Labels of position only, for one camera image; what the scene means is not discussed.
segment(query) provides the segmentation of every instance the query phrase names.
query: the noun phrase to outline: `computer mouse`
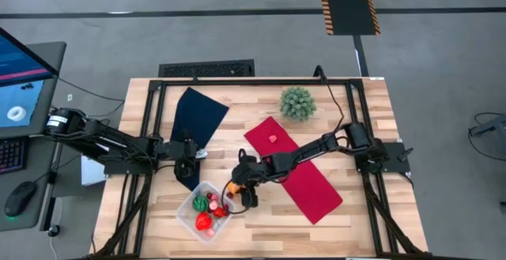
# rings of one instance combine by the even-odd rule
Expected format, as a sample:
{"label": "computer mouse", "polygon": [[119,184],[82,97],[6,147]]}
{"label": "computer mouse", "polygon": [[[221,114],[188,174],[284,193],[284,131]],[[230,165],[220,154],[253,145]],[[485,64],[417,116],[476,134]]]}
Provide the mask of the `computer mouse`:
{"label": "computer mouse", "polygon": [[6,216],[15,217],[23,213],[36,191],[37,184],[34,182],[26,181],[19,184],[7,198],[4,208]]}

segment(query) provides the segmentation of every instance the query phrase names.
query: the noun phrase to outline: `red cloth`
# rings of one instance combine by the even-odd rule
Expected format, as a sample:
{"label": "red cloth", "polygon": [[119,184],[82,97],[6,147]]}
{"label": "red cloth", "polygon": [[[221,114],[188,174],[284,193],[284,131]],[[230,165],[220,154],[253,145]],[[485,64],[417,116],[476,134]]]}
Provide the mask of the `red cloth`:
{"label": "red cloth", "polygon": [[[269,136],[272,135],[277,138],[274,143],[269,140]],[[244,136],[260,156],[291,152],[299,148],[272,117],[267,118]],[[313,224],[342,203],[341,196],[311,161],[299,164],[282,186]]]}

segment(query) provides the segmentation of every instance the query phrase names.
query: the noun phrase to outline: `gray floor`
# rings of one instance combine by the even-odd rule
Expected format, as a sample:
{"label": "gray floor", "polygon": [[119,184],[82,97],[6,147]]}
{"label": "gray floor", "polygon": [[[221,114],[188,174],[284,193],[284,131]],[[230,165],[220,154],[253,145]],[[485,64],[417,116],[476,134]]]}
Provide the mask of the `gray floor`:
{"label": "gray floor", "polygon": [[[376,8],[490,7],[506,0],[374,0]],[[0,0],[0,13],[319,7],[319,0]],[[467,140],[473,115],[506,112],[506,13],[379,15],[381,36],[362,37],[371,76],[387,79],[399,132],[415,148],[410,163],[431,252],[502,259],[506,254],[506,164],[478,155]],[[106,96],[124,97],[131,77],[155,77],[164,62],[253,58],[258,76],[357,76],[353,41],[327,36],[317,15],[128,19],[0,20],[23,43],[68,44],[62,77]],[[66,101],[67,94],[74,99]],[[68,85],[54,104],[90,115],[115,104]],[[117,124],[119,113],[112,116]],[[478,147],[500,155],[493,136]],[[64,198],[54,240],[59,258],[81,257],[101,187]],[[23,249],[19,243],[24,242]],[[35,229],[0,233],[1,259],[52,259]]]}

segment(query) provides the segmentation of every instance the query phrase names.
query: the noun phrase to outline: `desk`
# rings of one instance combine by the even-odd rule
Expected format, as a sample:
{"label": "desk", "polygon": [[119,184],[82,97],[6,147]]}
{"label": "desk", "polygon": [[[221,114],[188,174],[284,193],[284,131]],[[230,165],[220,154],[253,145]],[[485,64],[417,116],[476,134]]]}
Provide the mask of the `desk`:
{"label": "desk", "polygon": [[[62,66],[63,54],[66,44],[63,42],[55,43],[36,43],[27,45],[27,47],[38,54],[43,60],[60,71]],[[40,134],[47,120],[47,113],[55,92],[56,79],[44,81],[37,106],[33,112],[32,121],[29,126],[5,127],[0,128],[0,139],[27,136],[30,134]],[[10,193],[19,184],[24,181],[34,180],[42,174],[49,171],[53,163],[53,157],[56,144],[43,138],[30,138],[28,144],[28,159],[26,169],[16,172],[10,172],[0,175],[0,206],[6,203]],[[25,211],[15,219],[9,219],[4,213],[0,216],[0,231],[31,228],[37,224],[40,216],[43,198],[46,194],[47,176],[37,181],[37,191],[32,197]]]}
{"label": "desk", "polygon": [[[385,81],[364,78],[363,82],[374,135],[384,141],[396,141],[398,131]],[[139,135],[148,85],[149,79],[130,80],[119,125],[121,131],[134,136]],[[305,123],[289,122],[279,113],[278,100],[281,91],[287,86],[192,87],[230,107],[206,147],[209,155],[201,167],[201,180],[210,181],[218,188],[222,188],[230,179],[230,172],[238,162],[239,149],[246,149],[250,154],[255,153],[244,138],[244,134],[267,117],[273,116],[279,121],[298,145],[313,141],[323,133],[333,130],[340,118],[327,87],[322,85],[306,87],[315,98],[317,111]],[[160,134],[167,140],[171,134],[176,105],[186,88],[187,86],[170,86],[166,89]],[[339,85],[332,85],[331,88],[342,105],[344,122],[349,122],[350,113],[345,88]],[[357,95],[354,97],[354,103],[359,108]],[[153,99],[153,105],[156,103],[157,94]],[[153,127],[155,110],[156,107],[153,107],[149,120],[150,128]],[[211,245],[197,241],[178,222],[176,211],[190,192],[176,181],[171,168],[160,170],[153,177],[151,186],[141,256],[197,258],[376,255],[361,175],[355,169],[354,159],[341,153],[328,153],[314,159],[313,163],[344,199],[337,209],[316,225],[311,225],[280,185],[262,184],[257,188],[259,207],[243,215],[234,216],[217,241]],[[94,233],[97,248],[102,247],[115,230],[123,177],[123,175],[113,176],[106,182]],[[393,218],[416,246],[427,250],[411,185],[399,174],[384,174],[383,177]],[[240,207],[240,200],[235,198],[234,201]],[[384,224],[380,217],[378,218],[383,249],[388,251]],[[132,251],[136,224],[135,220],[130,228],[126,251]]]}

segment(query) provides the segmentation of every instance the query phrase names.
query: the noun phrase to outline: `keyboard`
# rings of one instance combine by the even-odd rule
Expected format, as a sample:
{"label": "keyboard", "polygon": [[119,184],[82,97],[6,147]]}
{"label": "keyboard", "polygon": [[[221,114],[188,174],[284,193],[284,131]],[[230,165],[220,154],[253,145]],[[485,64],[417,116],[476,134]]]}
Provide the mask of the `keyboard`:
{"label": "keyboard", "polygon": [[252,77],[252,60],[162,64],[158,77]]}
{"label": "keyboard", "polygon": [[28,138],[0,141],[0,174],[25,169]]}

